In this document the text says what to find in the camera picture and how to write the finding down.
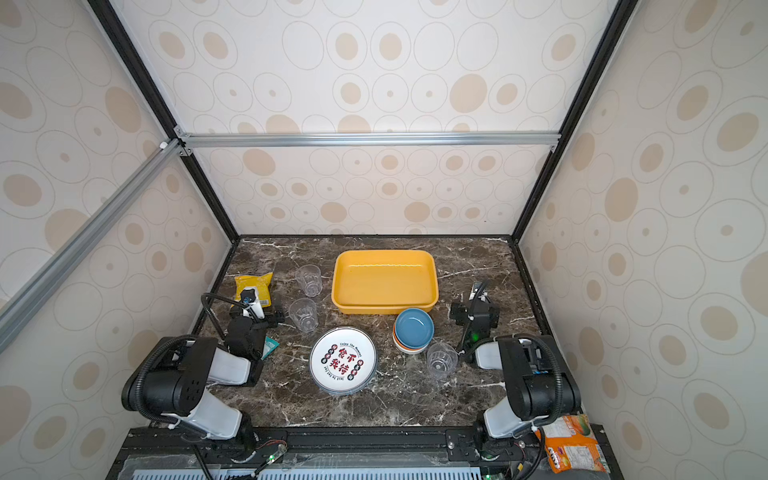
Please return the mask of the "white plate red characters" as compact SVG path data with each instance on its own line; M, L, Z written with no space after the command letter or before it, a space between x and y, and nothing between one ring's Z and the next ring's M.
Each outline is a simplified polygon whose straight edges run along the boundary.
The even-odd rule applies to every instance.
M314 383L331 395L351 395L364 389L376 375L378 354L362 330L339 327L313 345L309 372Z

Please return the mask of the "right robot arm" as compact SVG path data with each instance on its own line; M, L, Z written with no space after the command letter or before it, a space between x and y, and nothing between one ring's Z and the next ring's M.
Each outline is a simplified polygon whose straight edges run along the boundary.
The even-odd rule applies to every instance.
M550 335L495 336L500 308L487 280L476 282L465 301L451 303L449 318L463 328L458 358L502 373L505 397L482 416L483 431L495 439L519 438L581 411L581 393Z

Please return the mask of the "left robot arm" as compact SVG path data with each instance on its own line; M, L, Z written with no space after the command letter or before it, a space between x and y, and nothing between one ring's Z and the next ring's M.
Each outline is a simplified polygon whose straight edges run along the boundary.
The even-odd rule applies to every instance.
M275 307L225 297L202 296L217 336L163 337L125 382L124 409L179 428L202 440L235 440L248 449L257 435L250 416L226 405L209 387L254 386L265 366L267 331L285 321Z

